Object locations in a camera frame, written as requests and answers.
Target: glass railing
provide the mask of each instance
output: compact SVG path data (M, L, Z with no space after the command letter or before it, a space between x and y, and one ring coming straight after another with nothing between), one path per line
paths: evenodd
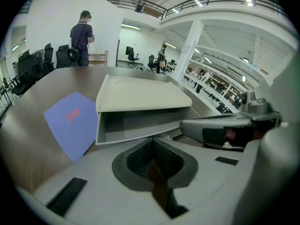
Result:
M168 9L166 16L179 13L184 9L199 8L211 4L242 4L250 7L261 7L287 17L284 9L276 0L187 0Z
M173 13L179 13L183 10L199 8L211 4L242 4L249 7L260 7L274 12L278 15L287 17L284 9L276 0L187 0L166 9L158 4L147 0L107 0L110 3L120 7L131 9L138 13L148 14L158 19L163 19Z
M127 8L155 18L164 18L167 9L147 0L107 0L119 8Z

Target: white tray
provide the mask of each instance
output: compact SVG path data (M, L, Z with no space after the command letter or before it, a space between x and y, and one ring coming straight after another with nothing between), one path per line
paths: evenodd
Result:
M122 112L190 107L192 100L171 82L106 75L96 111Z

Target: black bag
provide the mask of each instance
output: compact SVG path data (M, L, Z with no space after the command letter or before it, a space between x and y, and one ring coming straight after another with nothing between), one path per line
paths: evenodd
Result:
M80 37L82 35L82 32L83 32L85 27L86 27L86 25L80 31L80 34L79 34L77 42L76 42L76 46L75 47L70 47L67 50L67 54L68 54L68 57L69 57L71 62L78 62L80 60L80 52L79 52L79 48L77 46L78 46L79 39L80 39Z

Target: blue paper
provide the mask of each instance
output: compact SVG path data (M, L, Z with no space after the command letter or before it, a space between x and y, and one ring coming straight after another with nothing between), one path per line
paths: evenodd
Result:
M96 103L74 92L44 112L57 142L72 161L78 160L96 139Z

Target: dark shirt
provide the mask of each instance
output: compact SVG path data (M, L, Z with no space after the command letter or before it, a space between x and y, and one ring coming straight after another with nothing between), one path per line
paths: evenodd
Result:
M219 83L219 84L217 85L216 91L217 91L218 93L221 93L224 89L225 89L225 86L224 86L223 84Z
M79 22L71 29L70 37L72 47L77 47L80 52L87 52L88 38L93 37L92 26Z

